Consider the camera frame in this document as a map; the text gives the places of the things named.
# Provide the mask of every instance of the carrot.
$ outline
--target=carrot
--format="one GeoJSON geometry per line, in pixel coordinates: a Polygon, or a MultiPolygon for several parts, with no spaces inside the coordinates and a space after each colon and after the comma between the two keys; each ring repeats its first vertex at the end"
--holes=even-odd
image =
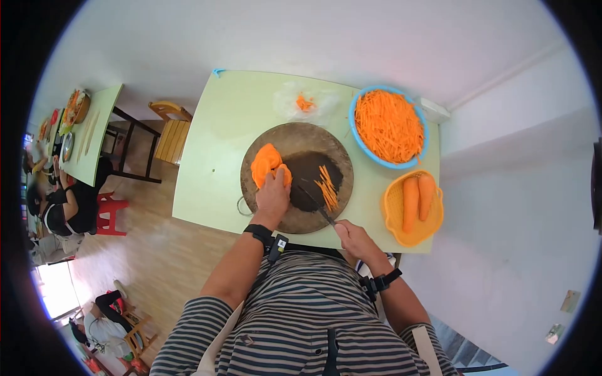
{"type": "Polygon", "coordinates": [[[400,94],[365,93],[355,106],[355,124],[364,144],[384,161],[404,163],[422,152],[423,126],[414,104],[400,94]]]}
{"type": "Polygon", "coordinates": [[[265,182],[265,176],[271,173],[276,176],[276,170],[282,168],[284,170],[284,185],[288,185],[293,181],[293,175],[287,165],[282,163],[282,157],[274,145],[267,143],[255,155],[255,159],[251,163],[251,176],[257,188],[265,182]]]}
{"type": "Polygon", "coordinates": [[[314,183],[316,183],[322,190],[322,196],[324,197],[324,202],[328,208],[328,211],[333,212],[334,209],[338,209],[337,191],[330,179],[330,175],[328,174],[326,166],[322,165],[318,166],[318,168],[320,169],[321,182],[314,180],[314,183]]]}
{"type": "Polygon", "coordinates": [[[402,230],[405,233],[411,233],[414,229],[414,221],[418,213],[418,200],[420,192],[418,190],[418,179],[408,177],[403,181],[403,224],[402,230]]]}
{"type": "Polygon", "coordinates": [[[420,175],[418,178],[418,190],[420,192],[420,209],[418,210],[418,218],[421,221],[426,221],[426,219],[429,217],[430,204],[433,202],[435,189],[435,179],[431,175],[420,175]]]}
{"type": "Polygon", "coordinates": [[[305,100],[303,95],[300,94],[299,97],[297,97],[297,106],[299,106],[302,111],[308,112],[310,107],[315,105],[312,102],[305,100]]]}

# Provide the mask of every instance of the chair leg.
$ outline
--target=chair leg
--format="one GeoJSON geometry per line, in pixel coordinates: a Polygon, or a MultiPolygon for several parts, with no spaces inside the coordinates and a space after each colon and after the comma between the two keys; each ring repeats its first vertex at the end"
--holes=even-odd
{"type": "Polygon", "coordinates": [[[126,236],[125,232],[116,231],[115,225],[117,222],[117,211],[127,208],[129,203],[127,200],[113,200],[110,193],[98,195],[98,217],[96,218],[96,234],[97,235],[117,235],[126,236]],[[109,219],[101,218],[100,214],[108,213],[109,219]]]}
{"type": "Polygon", "coordinates": [[[96,200],[100,201],[101,199],[110,199],[111,196],[114,194],[115,192],[107,192],[107,193],[99,193],[98,196],[96,196],[96,200]]]}

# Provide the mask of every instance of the person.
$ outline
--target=person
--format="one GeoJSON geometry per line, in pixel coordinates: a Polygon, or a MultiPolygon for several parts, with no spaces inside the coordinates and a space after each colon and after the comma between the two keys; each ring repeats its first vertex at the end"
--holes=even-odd
{"type": "Polygon", "coordinates": [[[79,243],[74,241],[65,243],[53,234],[38,239],[37,235],[32,232],[29,233],[29,241],[26,242],[29,257],[33,265],[37,267],[75,256],[80,243],[81,239],[79,243]]]}
{"type": "Polygon", "coordinates": [[[105,353],[121,358],[131,352],[123,338],[132,330],[132,325],[110,307],[117,299],[128,297],[118,280],[113,281],[113,284],[116,290],[96,297],[82,323],[70,320],[69,325],[78,342],[87,347],[94,344],[105,353]]]}
{"type": "MultiPolygon", "coordinates": [[[[58,168],[58,157],[54,160],[58,168]]],[[[61,188],[46,194],[43,185],[34,182],[26,194],[27,208],[31,215],[39,216],[48,230],[60,236],[83,234],[96,228],[98,214],[97,196],[107,177],[113,173],[113,165],[107,157],[101,157],[96,167],[94,186],[76,181],[67,182],[67,174],[60,170],[61,188]]]]}
{"type": "MultiPolygon", "coordinates": [[[[385,324],[357,272],[335,250],[293,244],[269,268],[256,229],[274,231],[286,213],[291,187],[283,181],[280,169],[275,178],[266,176],[250,221],[254,233],[243,232],[200,297],[186,302],[150,374],[418,375],[438,366],[443,375],[457,375],[426,310],[401,277],[380,292],[385,324]],[[435,359],[429,364],[416,346],[425,341],[432,349],[421,355],[435,359]]],[[[394,271],[363,228],[342,220],[335,231],[342,248],[372,275],[394,271]]]]}
{"type": "Polygon", "coordinates": [[[57,183],[54,166],[45,155],[40,141],[36,141],[31,153],[26,148],[23,149],[22,167],[25,175],[33,175],[36,180],[44,175],[51,185],[57,183]]]}

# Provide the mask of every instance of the striped shirt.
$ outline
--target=striped shirt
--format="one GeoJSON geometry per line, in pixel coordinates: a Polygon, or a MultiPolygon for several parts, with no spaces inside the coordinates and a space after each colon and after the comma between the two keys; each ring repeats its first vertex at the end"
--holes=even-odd
{"type": "MultiPolygon", "coordinates": [[[[261,271],[267,268],[264,257],[261,271]]],[[[188,301],[152,364],[151,376],[190,375],[232,309],[214,297],[188,301]]],[[[247,298],[216,358],[218,375],[321,375],[334,328],[341,375],[424,375],[412,329],[425,326],[444,375],[457,375],[430,324],[401,333],[380,322],[359,276],[334,257],[286,251],[247,298]]]]}

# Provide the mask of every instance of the wall outlet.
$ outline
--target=wall outlet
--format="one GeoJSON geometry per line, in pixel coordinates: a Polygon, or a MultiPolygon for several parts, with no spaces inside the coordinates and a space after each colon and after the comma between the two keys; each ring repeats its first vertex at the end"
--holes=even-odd
{"type": "Polygon", "coordinates": [[[445,109],[445,107],[438,105],[435,102],[431,102],[426,98],[417,98],[416,104],[420,106],[424,112],[426,120],[435,124],[445,123],[447,120],[452,118],[452,115],[445,109]]]}

